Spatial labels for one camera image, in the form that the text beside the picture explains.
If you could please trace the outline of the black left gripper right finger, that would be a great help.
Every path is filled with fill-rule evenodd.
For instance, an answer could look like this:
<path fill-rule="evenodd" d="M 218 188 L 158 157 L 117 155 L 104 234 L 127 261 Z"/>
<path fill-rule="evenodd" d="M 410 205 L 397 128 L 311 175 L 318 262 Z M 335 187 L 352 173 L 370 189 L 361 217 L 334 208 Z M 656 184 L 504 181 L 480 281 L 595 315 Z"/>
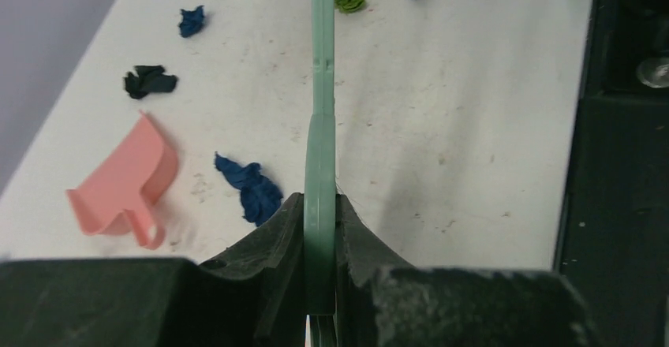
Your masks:
<path fill-rule="evenodd" d="M 598 346 L 585 302 L 547 271 L 415 267 L 337 197 L 342 346 Z"/>

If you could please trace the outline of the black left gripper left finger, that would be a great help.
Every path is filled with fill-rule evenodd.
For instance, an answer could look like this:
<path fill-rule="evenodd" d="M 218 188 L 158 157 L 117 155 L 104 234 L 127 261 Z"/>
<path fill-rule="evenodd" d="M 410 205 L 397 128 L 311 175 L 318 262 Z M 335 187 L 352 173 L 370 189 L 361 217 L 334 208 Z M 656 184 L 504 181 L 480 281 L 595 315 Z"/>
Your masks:
<path fill-rule="evenodd" d="M 303 197 L 203 263 L 10 260 L 4 346 L 302 346 Z"/>

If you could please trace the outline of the dark blue paper scrap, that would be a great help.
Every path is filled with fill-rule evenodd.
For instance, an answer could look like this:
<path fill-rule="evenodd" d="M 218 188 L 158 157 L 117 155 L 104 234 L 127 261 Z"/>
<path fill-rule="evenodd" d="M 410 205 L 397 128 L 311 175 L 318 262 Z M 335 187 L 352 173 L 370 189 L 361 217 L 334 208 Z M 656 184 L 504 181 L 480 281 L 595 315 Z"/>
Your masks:
<path fill-rule="evenodd" d="M 258 162 L 242 166 L 216 152 L 214 165 L 228 184 L 239 191 L 247 222 L 261 227 L 281 207 L 281 189 L 261 173 L 262 166 Z"/>

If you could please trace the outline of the green hand brush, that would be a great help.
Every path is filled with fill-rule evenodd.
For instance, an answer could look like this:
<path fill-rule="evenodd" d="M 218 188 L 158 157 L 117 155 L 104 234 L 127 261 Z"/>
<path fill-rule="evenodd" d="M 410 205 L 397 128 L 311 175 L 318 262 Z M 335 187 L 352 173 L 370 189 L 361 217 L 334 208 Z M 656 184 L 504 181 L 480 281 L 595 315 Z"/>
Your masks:
<path fill-rule="evenodd" d="M 313 108 L 304 193 L 306 312 L 311 343 L 337 344 L 335 314 L 334 0 L 312 0 Z"/>

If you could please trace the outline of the pink plastic dustpan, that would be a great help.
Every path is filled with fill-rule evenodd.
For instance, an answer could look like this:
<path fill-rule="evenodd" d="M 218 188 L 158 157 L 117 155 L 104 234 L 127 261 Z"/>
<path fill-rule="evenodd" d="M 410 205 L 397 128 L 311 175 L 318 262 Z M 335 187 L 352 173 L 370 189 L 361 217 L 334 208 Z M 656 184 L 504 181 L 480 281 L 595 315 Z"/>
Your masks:
<path fill-rule="evenodd" d="M 155 204 L 177 176 L 176 149 L 146 113 L 76 188 L 65 191 L 83 234 L 121 236 L 155 250 L 164 241 Z"/>

